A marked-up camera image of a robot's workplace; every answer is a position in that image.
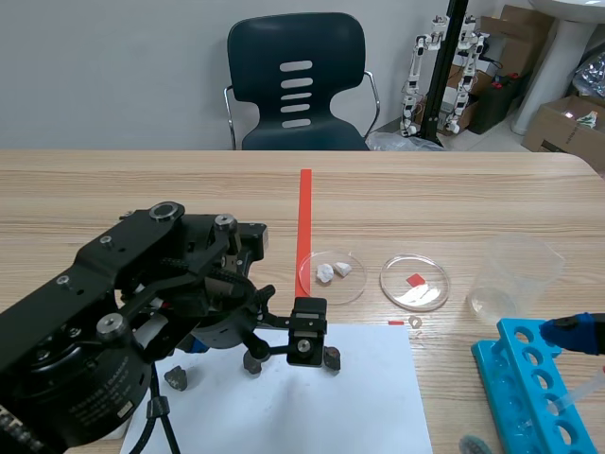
black chair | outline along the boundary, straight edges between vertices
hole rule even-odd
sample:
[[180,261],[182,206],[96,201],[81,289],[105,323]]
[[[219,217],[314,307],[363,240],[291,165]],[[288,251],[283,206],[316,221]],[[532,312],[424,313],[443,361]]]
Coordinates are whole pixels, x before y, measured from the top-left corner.
[[[372,73],[365,71],[361,24],[338,12],[259,17],[235,24],[227,42],[232,84],[224,90],[232,146],[229,91],[258,106],[260,120],[242,149],[368,149],[380,114]],[[330,112],[337,93],[370,78],[376,115],[362,137]]]

white paper sheet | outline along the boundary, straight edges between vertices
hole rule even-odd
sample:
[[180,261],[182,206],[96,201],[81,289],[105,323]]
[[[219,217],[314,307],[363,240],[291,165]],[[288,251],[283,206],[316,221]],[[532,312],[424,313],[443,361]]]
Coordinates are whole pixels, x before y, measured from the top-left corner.
[[[286,331],[256,332],[269,345],[287,343]],[[326,339],[340,350],[337,375],[288,366],[279,356],[252,376],[242,365],[243,345],[203,355],[177,351],[159,362],[181,453],[431,454],[406,328],[330,324]],[[189,380],[182,393],[164,381],[177,365]],[[132,417],[121,454],[143,431],[147,399]],[[143,454],[169,452],[158,421]]]

gray wall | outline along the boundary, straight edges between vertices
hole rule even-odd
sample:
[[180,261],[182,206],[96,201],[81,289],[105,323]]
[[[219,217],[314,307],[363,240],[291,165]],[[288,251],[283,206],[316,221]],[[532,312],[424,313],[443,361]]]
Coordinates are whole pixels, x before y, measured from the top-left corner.
[[[470,11],[492,14],[496,4],[474,0]],[[230,27],[299,11],[348,12],[364,27],[380,126],[399,114],[415,35],[446,8],[447,0],[2,0],[0,148],[229,148]],[[424,68],[426,84],[430,59]],[[365,131],[372,103],[365,81],[338,95],[333,111]],[[257,115],[237,103],[240,139]]]

wooden table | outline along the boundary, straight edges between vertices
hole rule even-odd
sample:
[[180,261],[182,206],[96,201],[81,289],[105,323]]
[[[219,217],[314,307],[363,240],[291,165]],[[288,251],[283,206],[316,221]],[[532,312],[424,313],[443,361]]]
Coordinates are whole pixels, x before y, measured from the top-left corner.
[[[531,316],[603,311],[605,183],[579,158],[542,153],[2,151],[0,152],[0,309],[73,260],[78,248],[118,215],[174,200],[189,213],[233,213],[269,228],[267,258],[255,265],[257,287],[278,290],[271,307],[293,303],[299,170],[314,172],[313,249],[355,251],[368,270],[364,294],[330,306],[331,323],[406,320],[378,284],[397,253],[432,257],[448,272],[445,306],[410,329],[424,409],[436,454],[458,452],[472,433],[501,452],[471,345],[496,337],[464,297],[485,241],[523,232],[566,259],[561,278]],[[564,354],[567,385],[592,376],[602,360]],[[579,404],[599,450],[605,450],[605,393]],[[110,454],[120,442],[70,453]]]

small white piece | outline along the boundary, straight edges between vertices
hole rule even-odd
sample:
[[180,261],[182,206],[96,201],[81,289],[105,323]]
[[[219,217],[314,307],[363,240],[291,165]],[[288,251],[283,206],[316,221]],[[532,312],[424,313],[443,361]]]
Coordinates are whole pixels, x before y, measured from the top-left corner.
[[332,265],[324,263],[322,265],[318,265],[318,279],[323,283],[327,284],[334,277],[334,269]]
[[349,274],[353,268],[351,268],[351,265],[349,265],[348,263],[337,262],[334,264],[334,269],[342,277],[347,277],[347,274]]

